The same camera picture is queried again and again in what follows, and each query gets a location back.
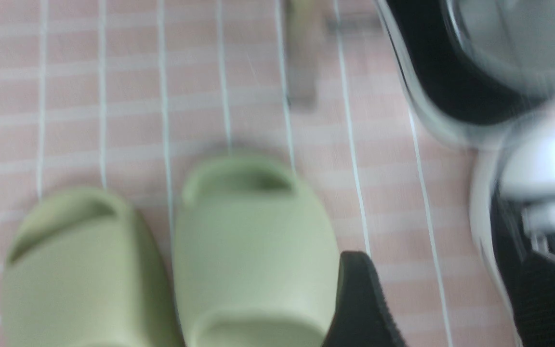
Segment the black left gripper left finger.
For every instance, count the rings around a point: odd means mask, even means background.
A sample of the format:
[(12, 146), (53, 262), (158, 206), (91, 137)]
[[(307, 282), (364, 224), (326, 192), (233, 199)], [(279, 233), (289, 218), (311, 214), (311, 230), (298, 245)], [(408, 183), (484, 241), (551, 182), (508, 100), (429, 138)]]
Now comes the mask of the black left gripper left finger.
[(324, 347), (405, 347), (372, 259), (361, 251), (344, 251), (335, 314)]

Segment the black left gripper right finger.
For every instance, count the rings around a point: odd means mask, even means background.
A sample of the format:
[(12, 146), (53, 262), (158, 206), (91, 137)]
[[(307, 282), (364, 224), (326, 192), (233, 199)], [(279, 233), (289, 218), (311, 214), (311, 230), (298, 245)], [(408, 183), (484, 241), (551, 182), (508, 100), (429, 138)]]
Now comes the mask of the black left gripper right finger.
[(520, 269), (515, 324), (525, 347), (555, 347), (555, 255), (533, 251)]

